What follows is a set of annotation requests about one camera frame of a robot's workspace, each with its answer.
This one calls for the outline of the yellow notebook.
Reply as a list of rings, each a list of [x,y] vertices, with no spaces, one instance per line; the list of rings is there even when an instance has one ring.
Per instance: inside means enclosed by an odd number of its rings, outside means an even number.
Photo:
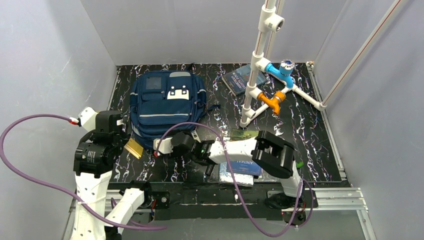
[[[144,151],[144,148],[140,144],[138,144],[133,138],[130,138],[128,140],[124,148],[137,159],[140,159],[142,157]]]

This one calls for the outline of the navy blue student backpack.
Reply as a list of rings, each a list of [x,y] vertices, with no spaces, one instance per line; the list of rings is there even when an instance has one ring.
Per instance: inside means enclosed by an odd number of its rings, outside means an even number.
[[[208,112],[220,104],[207,104],[204,80],[190,70],[148,71],[139,76],[129,95],[134,139],[152,150],[155,139],[170,133],[191,132]]]

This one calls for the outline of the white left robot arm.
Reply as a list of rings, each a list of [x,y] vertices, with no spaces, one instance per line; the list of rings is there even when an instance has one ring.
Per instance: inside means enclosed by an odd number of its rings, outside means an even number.
[[[122,113],[116,110],[97,112],[86,107],[78,115],[84,135],[75,150],[73,170],[76,194],[72,240],[120,240],[123,229],[107,224],[92,215],[85,206],[104,217],[107,191],[114,164],[130,136],[125,132]]]

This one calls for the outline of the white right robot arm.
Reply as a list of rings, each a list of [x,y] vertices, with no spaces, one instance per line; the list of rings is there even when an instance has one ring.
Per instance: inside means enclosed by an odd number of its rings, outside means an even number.
[[[283,188],[265,199],[265,204],[273,209],[287,209],[295,205],[301,197],[302,178],[295,161],[295,147],[288,141],[261,130],[257,136],[228,141],[224,145],[215,140],[197,141],[192,136],[179,132],[167,139],[167,153],[172,157],[184,156],[195,163],[209,168],[227,160],[247,164],[255,163],[266,173],[278,178]]]

